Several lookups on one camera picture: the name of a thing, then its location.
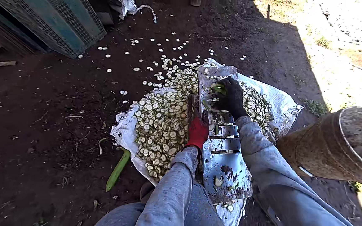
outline dark soil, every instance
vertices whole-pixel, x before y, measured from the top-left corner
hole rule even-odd
[[[151,90],[142,81],[153,80],[153,73],[144,69],[162,53],[150,38],[160,41],[170,57],[176,57],[171,50],[176,38],[189,40],[183,50],[189,56],[207,58],[213,49],[218,62],[287,92],[298,103],[299,97],[322,102],[297,29],[264,18],[253,2],[234,2],[207,1],[195,8],[187,1],[137,1],[154,8],[157,24],[144,9],[108,31],[82,59],[38,54],[0,67],[0,225],[94,225],[113,208],[139,200],[146,179],[131,162],[110,192],[105,183],[122,156],[109,134],[115,115],[128,109],[123,100],[139,100]],[[141,43],[131,46],[134,38]],[[105,58],[107,53],[112,57]],[[135,66],[142,72],[132,71]],[[120,90],[128,94],[120,95]],[[301,113],[292,131],[315,119]],[[109,139],[99,155],[98,141],[105,137]],[[362,210],[345,182],[307,181],[353,224],[362,225]],[[348,197],[356,206],[354,215]],[[241,225],[270,225],[253,200],[246,210]]]

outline gloved hand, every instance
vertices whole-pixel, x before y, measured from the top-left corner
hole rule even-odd
[[[219,93],[219,105],[222,110],[227,110],[231,113],[234,121],[241,116],[248,116],[243,108],[243,90],[233,78],[225,78],[220,80],[219,84],[224,85],[227,95]]]
[[[209,137],[209,119],[207,110],[204,110],[202,116],[199,114],[198,110],[195,110],[194,119],[189,125],[188,133],[189,139],[185,146],[194,145],[202,151],[204,142]]]

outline wooden plank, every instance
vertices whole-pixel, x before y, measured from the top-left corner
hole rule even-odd
[[[0,66],[13,66],[16,65],[16,61],[1,61]]]

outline grass patch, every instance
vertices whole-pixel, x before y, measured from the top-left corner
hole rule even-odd
[[[305,83],[304,79],[298,74],[293,75],[293,78],[294,78],[294,83],[299,87],[301,87],[301,84]]]
[[[313,56],[311,54],[307,53],[307,61],[308,61],[309,64],[312,63],[312,57]]]
[[[331,43],[331,41],[329,41],[328,39],[326,39],[324,36],[320,37],[319,39],[315,40],[315,44],[324,47],[326,49],[330,49],[329,44]]]
[[[307,99],[302,99],[301,101],[304,103],[305,108],[318,118],[330,112],[330,108],[327,105],[322,104],[318,101]]]
[[[359,182],[347,181],[347,183],[349,184],[350,190],[354,192],[359,192],[361,190],[361,184]]]
[[[311,25],[307,24],[306,30],[307,30],[307,35],[311,36],[312,35],[312,27],[311,27]]]

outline gray sweatshirt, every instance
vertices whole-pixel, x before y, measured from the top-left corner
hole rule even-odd
[[[351,225],[298,177],[257,123],[247,116],[236,123],[241,153],[259,193],[284,225]],[[171,170],[153,191],[136,225],[184,225],[197,154],[196,148],[187,147],[174,157]]]

